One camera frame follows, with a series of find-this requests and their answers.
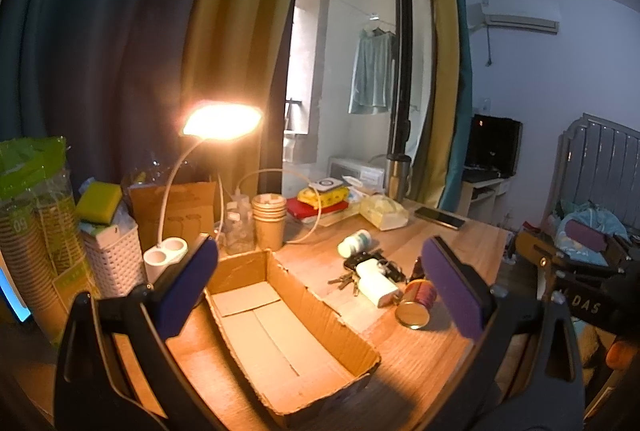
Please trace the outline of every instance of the white desk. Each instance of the white desk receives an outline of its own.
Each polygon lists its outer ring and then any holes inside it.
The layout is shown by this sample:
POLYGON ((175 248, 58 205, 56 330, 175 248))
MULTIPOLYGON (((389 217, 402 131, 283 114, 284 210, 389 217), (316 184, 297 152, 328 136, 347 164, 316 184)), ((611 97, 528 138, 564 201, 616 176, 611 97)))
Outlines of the white desk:
POLYGON ((456 213, 473 220, 492 223, 495 199, 504 195, 508 190, 508 178, 494 178, 484 182, 463 182, 456 213), (474 191, 478 189, 486 189, 486 191, 476 192, 474 195, 474 191))

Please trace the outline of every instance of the white woven basket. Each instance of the white woven basket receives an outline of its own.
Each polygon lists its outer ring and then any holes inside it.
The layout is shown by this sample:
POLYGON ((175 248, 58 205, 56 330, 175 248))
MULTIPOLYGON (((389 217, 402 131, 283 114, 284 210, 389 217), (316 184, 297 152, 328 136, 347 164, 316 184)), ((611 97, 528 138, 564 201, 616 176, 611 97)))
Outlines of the white woven basket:
POLYGON ((82 239, 94 271, 95 283, 103 297, 124 296, 136 285, 145 283, 137 225, 118 241, 102 249, 90 235, 82 233, 82 239))

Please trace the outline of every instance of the glowing lamp head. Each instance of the glowing lamp head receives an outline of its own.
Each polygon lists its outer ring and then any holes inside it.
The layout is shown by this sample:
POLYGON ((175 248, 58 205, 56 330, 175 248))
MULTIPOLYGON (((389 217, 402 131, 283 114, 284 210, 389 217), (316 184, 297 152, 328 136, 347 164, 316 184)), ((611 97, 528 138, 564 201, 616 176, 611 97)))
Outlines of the glowing lamp head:
POLYGON ((261 111, 253 106, 211 101, 190 115, 182 132, 200 138, 234 140, 254 131, 261 118, 261 111))

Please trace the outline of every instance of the smartphone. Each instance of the smartphone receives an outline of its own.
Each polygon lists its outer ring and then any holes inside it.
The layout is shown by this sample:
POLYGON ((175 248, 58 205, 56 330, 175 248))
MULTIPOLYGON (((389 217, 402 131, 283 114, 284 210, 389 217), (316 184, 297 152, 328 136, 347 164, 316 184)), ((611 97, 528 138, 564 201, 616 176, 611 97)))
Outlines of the smartphone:
POLYGON ((465 220, 462 218, 458 218, 429 207, 417 208, 415 210, 415 215, 422 220, 433 221, 434 223, 439 223, 440 225, 444 225, 445 227, 449 227, 455 231, 459 230, 459 228, 465 224, 465 220))

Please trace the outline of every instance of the bed frame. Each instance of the bed frame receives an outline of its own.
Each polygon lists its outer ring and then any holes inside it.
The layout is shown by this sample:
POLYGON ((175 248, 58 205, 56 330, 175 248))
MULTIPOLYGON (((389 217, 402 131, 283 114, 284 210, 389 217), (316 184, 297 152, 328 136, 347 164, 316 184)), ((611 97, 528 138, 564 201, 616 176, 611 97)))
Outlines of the bed frame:
POLYGON ((592 201, 640 231, 640 132, 583 114, 558 143, 545 219, 560 200, 592 201))

